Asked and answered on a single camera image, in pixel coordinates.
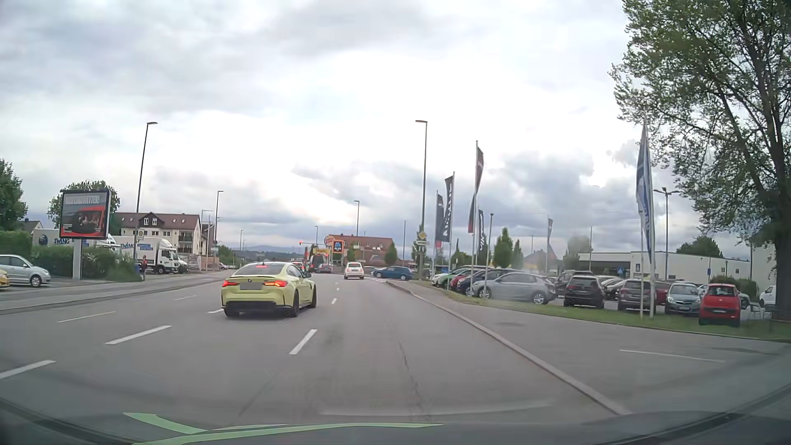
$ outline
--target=silver car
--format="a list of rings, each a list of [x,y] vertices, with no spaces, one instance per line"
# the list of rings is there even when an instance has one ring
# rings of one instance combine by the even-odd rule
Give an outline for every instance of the silver car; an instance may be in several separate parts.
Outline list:
[[[0,269],[8,272],[8,279],[15,284],[30,284],[33,287],[49,284],[51,277],[45,268],[34,266],[19,255],[0,254]]]
[[[547,304],[557,295],[554,286],[544,278],[524,272],[511,272],[494,279],[476,281],[472,284],[473,295],[482,299],[528,300],[535,304]]]

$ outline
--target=curb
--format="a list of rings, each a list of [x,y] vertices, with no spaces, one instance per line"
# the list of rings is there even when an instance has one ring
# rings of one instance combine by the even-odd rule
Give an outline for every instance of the curb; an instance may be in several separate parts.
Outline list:
[[[79,306],[81,304],[90,304],[95,302],[106,302],[110,300],[117,300],[117,299],[125,299],[128,297],[138,297],[140,295],[148,295],[148,294],[156,294],[159,292],[170,292],[170,291],[178,291],[179,289],[184,289],[185,287],[195,287],[195,286],[202,286],[203,284],[214,283],[216,281],[222,281],[225,278],[220,278],[219,280],[206,280],[202,283],[187,283],[182,286],[171,286],[171,287],[163,287],[162,289],[150,289],[148,291],[135,291],[130,292],[128,294],[121,294],[121,295],[106,295],[104,297],[96,297],[94,299],[80,299],[80,300],[69,300],[65,302],[46,302],[44,304],[36,304],[33,306],[16,306],[16,307],[9,307],[2,309],[0,308],[0,316],[2,315],[11,315],[11,314],[21,314],[23,312],[33,312],[34,310],[44,310],[44,309],[54,309],[56,307],[65,307],[65,306]]]
[[[604,407],[606,410],[610,411],[611,413],[614,413],[614,414],[619,415],[619,416],[625,416],[625,415],[628,415],[628,414],[632,414],[632,412],[629,409],[627,409],[626,407],[624,407],[623,405],[620,405],[618,402],[609,399],[607,396],[605,396],[604,394],[600,393],[599,391],[594,390],[590,386],[585,385],[583,382],[580,382],[579,380],[575,379],[574,377],[566,374],[565,372],[559,370],[558,368],[556,368],[556,367],[550,365],[549,363],[541,360],[539,357],[534,356],[533,354],[531,354],[530,352],[524,350],[523,348],[520,348],[519,346],[517,346],[514,343],[512,343],[510,340],[508,340],[505,337],[501,336],[500,334],[492,331],[491,329],[487,328],[486,326],[480,325],[476,321],[472,321],[471,319],[463,316],[462,314],[459,314],[455,310],[450,310],[450,309],[448,309],[446,307],[440,306],[440,305],[438,305],[438,304],[436,304],[434,302],[431,302],[431,301],[429,301],[427,299],[424,299],[420,295],[415,294],[413,291],[410,291],[410,290],[408,290],[408,289],[406,289],[404,287],[401,287],[398,284],[395,284],[395,283],[393,283],[391,281],[386,281],[385,284],[389,285],[390,287],[394,287],[395,289],[398,289],[399,291],[402,291],[402,292],[405,292],[405,293],[407,293],[409,295],[412,295],[413,297],[415,297],[417,299],[421,299],[422,301],[429,303],[431,306],[439,308],[439,309],[447,312],[448,314],[451,314],[452,316],[454,316],[456,318],[459,318],[462,321],[467,322],[469,325],[472,325],[477,330],[485,333],[489,337],[494,338],[495,340],[497,340],[500,343],[502,343],[503,345],[505,345],[507,348],[513,350],[515,353],[519,354],[520,356],[523,356],[525,359],[533,362],[536,366],[538,366],[538,367],[544,369],[546,372],[552,374],[554,377],[558,378],[559,380],[561,380],[565,384],[573,387],[575,390],[579,391],[580,393],[582,393],[586,397],[590,398],[595,403],[601,405],[602,407]]]

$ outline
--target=blue car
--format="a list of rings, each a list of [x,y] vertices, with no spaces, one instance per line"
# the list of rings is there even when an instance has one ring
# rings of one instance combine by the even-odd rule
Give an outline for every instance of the blue car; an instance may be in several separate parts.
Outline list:
[[[401,281],[412,280],[412,271],[403,266],[388,266],[373,271],[376,278],[397,278]]]

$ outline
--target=road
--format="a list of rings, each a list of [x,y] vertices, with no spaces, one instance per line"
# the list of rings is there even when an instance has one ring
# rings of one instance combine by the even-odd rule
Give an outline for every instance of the road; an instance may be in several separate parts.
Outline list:
[[[318,307],[298,318],[227,318],[218,283],[2,315],[0,398],[136,439],[156,439],[158,428],[124,413],[205,429],[613,416],[492,336],[382,280],[313,279]],[[430,302],[475,318],[633,412],[672,409],[696,394],[706,402],[695,408],[716,410],[787,383],[783,344],[474,307],[427,291]],[[717,386],[733,379],[742,383],[723,399]]]

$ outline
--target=license plate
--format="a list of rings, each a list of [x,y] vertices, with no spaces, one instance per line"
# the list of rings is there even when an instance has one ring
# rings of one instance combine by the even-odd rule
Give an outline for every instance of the license plate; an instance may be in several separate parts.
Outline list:
[[[261,283],[241,283],[239,284],[239,289],[241,291],[260,291],[262,287]]]

